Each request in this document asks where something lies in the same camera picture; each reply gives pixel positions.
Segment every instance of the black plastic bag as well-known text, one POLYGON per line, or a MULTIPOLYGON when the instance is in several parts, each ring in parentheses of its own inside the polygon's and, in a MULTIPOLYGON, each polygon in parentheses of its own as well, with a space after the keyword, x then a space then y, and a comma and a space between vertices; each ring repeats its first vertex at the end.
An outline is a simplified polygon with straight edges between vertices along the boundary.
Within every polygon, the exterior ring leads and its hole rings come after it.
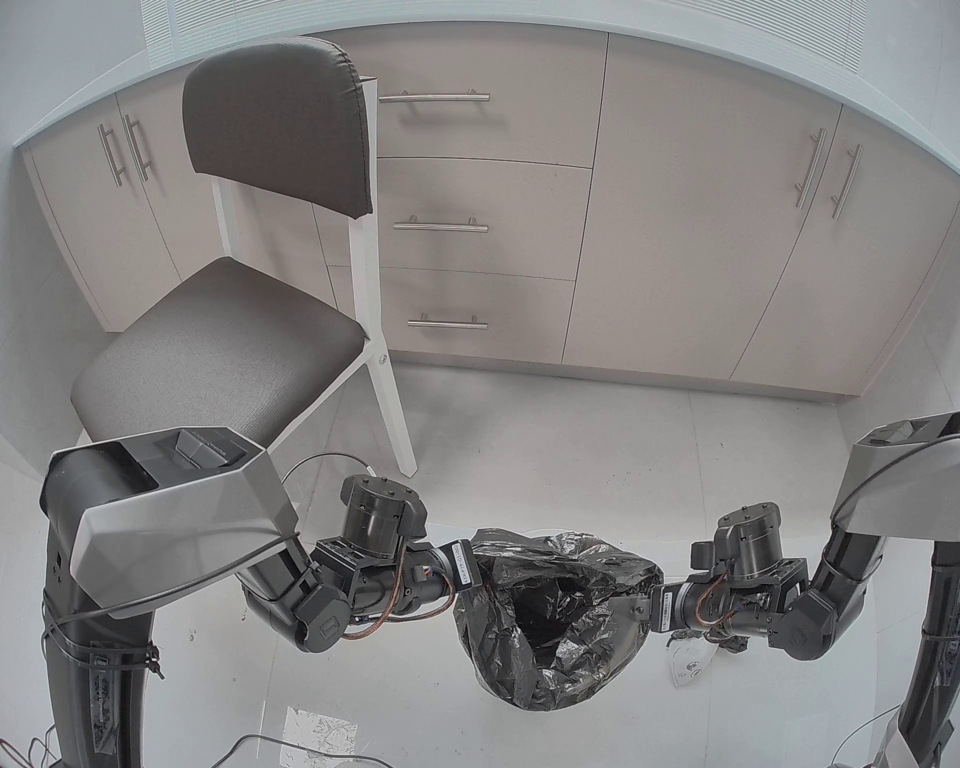
POLYGON ((454 608, 477 680, 521 709, 585 701, 610 682, 650 632, 612 597, 649 595, 663 583, 649 560, 590 534, 528 539, 482 528, 472 540, 484 584, 454 608))

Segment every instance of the white chair frame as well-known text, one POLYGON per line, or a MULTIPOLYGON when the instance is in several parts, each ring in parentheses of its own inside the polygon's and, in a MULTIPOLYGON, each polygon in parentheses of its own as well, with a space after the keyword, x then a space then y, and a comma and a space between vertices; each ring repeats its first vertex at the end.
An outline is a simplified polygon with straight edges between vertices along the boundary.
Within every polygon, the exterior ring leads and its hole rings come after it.
MULTIPOLYGON (((367 366, 380 412, 387 425, 387 435, 394 449, 396 464, 407 477, 417 471, 417 459, 410 443, 407 422, 403 417, 400 395, 396 390, 390 352, 383 336, 380 318, 380 247, 377 232, 376 201, 376 78, 364 78, 364 102, 367 108, 367 137, 370 151, 370 194, 373 213, 349 220, 350 271, 353 277, 354 317, 367 334, 367 341, 359 356, 337 376, 303 413, 293 419, 267 449, 271 452, 300 426, 318 406, 343 385, 361 366, 367 366)), ((233 192, 236 182, 214 177, 213 201, 217 208, 217 222, 224 253, 243 262, 237 230, 236 207, 233 192)))

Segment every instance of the cabinet handle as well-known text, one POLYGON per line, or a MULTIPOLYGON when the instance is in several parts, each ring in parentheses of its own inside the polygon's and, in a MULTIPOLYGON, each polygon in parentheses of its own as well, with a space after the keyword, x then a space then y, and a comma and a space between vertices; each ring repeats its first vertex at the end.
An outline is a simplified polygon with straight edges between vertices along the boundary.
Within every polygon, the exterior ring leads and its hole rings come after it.
POLYGON ((408 320, 407 324, 412 328, 465 328, 467 330, 487 330, 486 323, 478 323, 477 316, 470 318, 469 323, 459 323, 455 320, 427 320, 426 312, 420 315, 419 320, 408 320))
POLYGON ((140 145, 136 143, 136 135, 133 133, 133 129, 140 125, 139 120, 131 120, 128 114, 123 116, 123 133, 127 137, 127 144, 130 145, 130 154, 133 155, 133 165, 136 166, 136 174, 140 177, 141 181, 147 181, 147 169, 151 165, 151 161, 143 161, 143 155, 140 154, 140 145))
POLYGON ((856 150, 847 150, 847 154, 853 158, 853 162, 850 164, 850 170, 847 172, 847 180, 843 182, 840 197, 836 195, 830 197, 830 199, 833 200, 833 221, 837 221, 837 219, 840 218, 840 213, 843 211, 843 203, 847 201, 847 195, 850 193, 850 185, 853 183, 853 176, 856 174, 856 167, 860 164, 860 158, 863 157, 863 145, 857 144, 856 150))
POLYGON ((410 221, 394 222, 394 229, 427 229, 431 232, 489 232, 490 228, 486 224, 477 224, 477 220, 470 216, 466 224, 443 224, 419 222, 416 216, 411 216, 410 221))
POLYGON ((488 102, 489 93, 477 93, 471 88, 467 93, 408 93, 404 88, 399 93, 388 93, 379 98, 380 104, 403 102, 488 102))
POLYGON ((813 175, 817 172, 817 163, 820 162, 820 153, 824 150, 824 141, 827 140, 827 129, 821 128, 819 133, 811 133, 810 138, 813 139, 816 146, 813 148, 813 157, 810 158, 810 164, 806 169, 804 183, 794 184, 797 191, 800 192, 800 197, 797 198, 797 208, 804 207, 806 202, 806 193, 810 191, 813 175))
POLYGON ((123 180, 120 178, 120 174, 124 173, 127 169, 123 166, 117 168, 116 160, 113 159, 113 150, 110 148, 110 144, 107 141, 107 137, 113 133, 113 128, 104 128, 104 124, 101 123, 97 126, 97 131, 100 133, 100 143, 104 147, 104 155, 107 156, 107 163, 110 166, 110 174, 113 176, 113 183, 117 186, 123 186, 123 180))

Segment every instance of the chair seat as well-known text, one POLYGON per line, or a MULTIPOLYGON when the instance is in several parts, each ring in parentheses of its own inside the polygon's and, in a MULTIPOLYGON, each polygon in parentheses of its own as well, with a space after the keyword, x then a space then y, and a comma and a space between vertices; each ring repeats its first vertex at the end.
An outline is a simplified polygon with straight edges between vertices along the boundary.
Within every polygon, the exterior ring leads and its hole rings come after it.
POLYGON ((81 373, 93 441, 222 425, 268 446, 363 350, 363 328, 224 257, 163 297, 81 373))

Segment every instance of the white countertop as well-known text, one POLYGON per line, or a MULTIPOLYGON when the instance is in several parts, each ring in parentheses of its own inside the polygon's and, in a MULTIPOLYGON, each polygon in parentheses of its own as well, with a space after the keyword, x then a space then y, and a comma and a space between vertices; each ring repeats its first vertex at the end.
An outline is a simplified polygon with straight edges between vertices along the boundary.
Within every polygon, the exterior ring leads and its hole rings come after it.
MULTIPOLYGON (((948 56, 954 48, 960 53, 960 39, 956 39, 960 38, 960 24, 953 27, 946 24, 943 29, 934 21, 908 24, 906 22, 914 21, 914 16, 904 20, 900 11, 891 11, 883 3, 876 7, 872 5, 860 70, 854 73, 780 37, 712 13, 686 8, 680 4, 683 1, 303 0, 297 4, 296 13, 287 14, 286 21, 279 22, 278 27, 275 25, 275 34, 298 35, 413 21, 510 21, 647 37, 741 61, 806 85, 874 117, 960 173, 960 121, 950 119, 954 111, 960 111, 960 104, 938 108, 941 100, 960 101, 953 92, 954 86, 960 84, 960 56, 948 56), (934 45, 934 53, 926 57, 930 62, 926 67, 922 62, 914 63, 912 67, 899 66, 896 56, 888 56, 888 49, 894 49, 896 53, 897 46, 901 56, 908 48, 906 55, 909 56, 912 52, 932 50, 934 45), (945 61, 950 64, 946 73, 943 71, 945 61), (873 84, 865 79, 868 76, 872 77, 873 84), (889 93, 897 94, 902 102, 909 102, 913 114, 887 95, 889 93), (938 120, 938 112, 945 112, 947 118, 938 120), (934 124, 943 127, 934 132, 929 127, 934 124)), ((917 7, 913 3, 903 5, 917 7)), ((947 11, 938 6, 932 10, 923 9, 923 12, 926 16, 936 12, 941 18, 939 14, 947 11)), ((241 37, 242 34, 227 43, 234 44, 241 37)), ((151 68, 150 57, 144 50, 114 66, 53 108, 15 144, 22 144, 66 115, 105 95, 201 59, 212 50, 216 47, 174 58, 154 68, 151 68)), ((921 60, 923 57, 910 58, 921 60)))

